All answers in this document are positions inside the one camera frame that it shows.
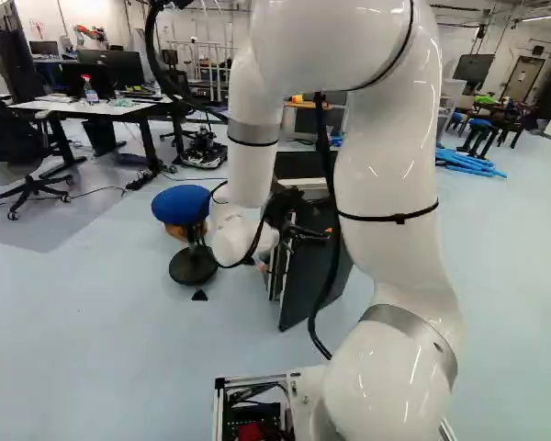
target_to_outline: blue stool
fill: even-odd
[[[457,127],[462,122],[463,122],[463,115],[461,113],[454,112],[454,114],[452,115],[451,120],[447,124],[447,127],[445,128],[445,130],[449,130],[451,125],[453,125],[453,130],[457,130]]]
[[[210,248],[196,244],[204,234],[209,203],[210,192],[206,188],[178,186],[167,188],[151,204],[155,219],[187,231],[188,247],[176,254],[169,264],[170,277],[181,285],[201,285],[219,269]]]
[[[473,152],[476,152],[481,142],[488,138],[491,128],[492,125],[487,119],[471,119],[469,121],[469,135],[467,136],[466,142],[461,147],[457,147],[457,151],[464,153],[472,152],[470,148],[471,142],[478,136],[478,140],[473,148]]]

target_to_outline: office chair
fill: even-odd
[[[21,178],[24,184],[0,194],[0,199],[20,195],[10,207],[7,217],[11,221],[19,218],[18,209],[31,195],[40,191],[59,196],[63,202],[71,202],[69,192],[48,187],[49,184],[65,182],[73,184],[73,177],[66,175],[49,179],[34,179],[30,174],[36,171],[43,159],[55,151],[51,149],[47,132],[49,111],[35,115],[37,128],[29,121],[18,118],[0,102],[0,186],[9,185]]]
[[[178,63],[177,51],[175,49],[162,49],[162,58],[163,62],[174,71]]]

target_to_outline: green object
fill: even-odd
[[[478,95],[476,96],[476,102],[479,104],[499,104],[498,101],[490,95]]]
[[[135,103],[127,98],[119,98],[112,101],[114,107],[134,107]]]

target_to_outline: metal frame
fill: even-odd
[[[206,81],[202,78],[202,70],[208,69],[208,87],[210,89],[210,101],[222,102],[224,90],[229,88],[229,80],[231,77],[231,68],[227,65],[227,60],[234,58],[234,48],[232,46],[224,46],[216,41],[184,41],[184,40],[168,40],[170,48],[178,53],[178,66],[188,74],[188,82],[190,86],[206,87]],[[224,58],[220,58],[220,53],[224,54]],[[189,60],[184,56],[184,53],[189,54]],[[203,66],[200,62],[200,54],[206,54],[208,66]],[[188,70],[187,62],[191,62],[190,70]],[[222,80],[220,75],[224,73],[225,79]]]
[[[310,416],[320,402],[320,385],[325,371],[326,366],[320,365],[303,367],[287,374],[216,379],[212,413],[212,441],[223,441],[224,404],[228,392],[270,383],[279,383],[290,392],[288,395],[289,410],[292,412],[296,439],[298,441],[316,441],[310,436],[312,433]],[[445,419],[441,422],[437,435],[438,441],[457,441],[451,425]]]

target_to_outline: black cable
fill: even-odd
[[[214,112],[208,107],[204,106],[202,103],[197,101],[191,96],[188,96],[182,88],[174,83],[174,81],[167,75],[162,66],[160,66],[157,61],[157,54],[155,53],[154,38],[155,38],[155,25],[157,21],[157,16],[164,10],[165,5],[169,4],[171,0],[151,0],[151,7],[149,8],[149,14],[147,15],[147,20],[145,21],[145,49],[147,51],[147,60],[151,66],[151,70],[155,79],[159,83],[159,86],[162,88],[163,92],[169,96],[174,102],[185,101],[187,104],[199,110],[200,112],[210,112],[212,116],[218,118],[223,123],[228,123],[229,118],[220,114],[219,112]],[[186,6],[194,3],[194,0],[174,0],[175,7],[179,9],[184,9]],[[175,95],[179,95],[182,99],[176,98]]]
[[[302,139],[300,139],[300,138],[291,138],[291,139],[289,139],[288,141],[290,141],[290,142],[298,142],[298,143],[304,144],[304,145],[314,145],[314,144],[316,144],[315,141],[311,141],[311,140],[302,140]]]
[[[334,182],[333,182],[333,166],[331,159],[331,145],[329,143],[329,136],[326,131],[324,122],[324,109],[322,108],[322,94],[317,92],[314,94],[314,102],[316,104],[316,120],[317,120],[317,134],[318,139],[316,143],[316,150],[320,153],[320,159],[322,161],[322,168],[324,177],[327,181],[327,188],[329,189],[329,198],[331,199],[334,209],[334,225],[332,227],[332,259],[329,271],[327,272],[326,279],[320,290],[320,294],[310,310],[308,327],[309,335],[312,343],[322,353],[322,355],[330,360],[332,358],[331,352],[327,349],[324,343],[320,340],[316,333],[316,316],[318,315],[320,308],[329,296],[332,285],[337,278],[337,270],[339,268],[339,260],[341,256],[341,223],[337,216],[337,201],[334,194]]]
[[[170,181],[175,182],[185,182],[185,181],[222,181],[224,180],[224,177],[185,177],[182,179],[176,179],[174,177],[171,177],[167,175],[165,172],[159,172],[159,174]]]
[[[454,11],[470,11],[470,12],[481,12],[480,9],[476,7],[459,7],[459,6],[448,6],[448,5],[431,5],[437,9],[452,9]]]
[[[90,191],[87,191],[87,192],[82,193],[80,195],[75,195],[75,196],[69,195],[69,198],[70,199],[78,199],[78,198],[82,198],[84,196],[88,196],[88,195],[91,195],[93,193],[96,193],[98,191],[108,190],[108,189],[115,189],[115,190],[122,191],[122,194],[120,195],[121,198],[123,196],[125,196],[125,194],[128,192],[128,190],[126,188],[115,187],[115,186],[107,186],[107,187],[96,188],[95,190],[90,190]],[[48,199],[61,199],[61,198],[62,197],[59,197],[59,196],[45,196],[45,197],[41,197],[41,198],[28,198],[26,200],[26,202],[28,202],[30,200],[48,200]],[[2,206],[2,205],[6,205],[6,202],[0,202],[0,206]]]
[[[205,216],[203,214],[204,214],[205,208],[208,206],[210,201],[214,199],[215,193],[219,191],[220,188],[226,186],[228,183],[229,181],[221,182],[217,187],[215,187],[210,192],[210,194],[208,195],[206,200],[202,203],[202,205],[200,205],[199,216],[198,216],[201,219],[200,222],[204,221]],[[272,197],[269,198],[266,206],[269,206],[272,200],[274,200],[274,195],[272,195]],[[259,225],[257,225],[257,231],[255,232],[255,236],[253,237],[253,240],[251,241],[251,245],[249,245],[249,249],[247,250],[247,253],[245,253],[245,255],[242,257],[242,259],[239,262],[232,265],[224,266],[216,260],[216,258],[214,257],[214,255],[212,255],[212,253],[210,253],[210,255],[214,259],[217,266],[224,269],[231,269],[231,268],[236,268],[237,266],[244,266],[247,264],[249,259],[252,258],[253,255],[255,254],[255,251],[257,250],[257,246],[259,245],[259,241],[261,239],[261,233],[264,230],[265,219],[267,218],[267,211],[268,211],[267,209],[264,210],[264,214],[259,220]],[[204,238],[204,234],[200,234],[200,242],[202,243],[202,246],[205,246],[209,249],[209,247],[206,245],[206,239]]]

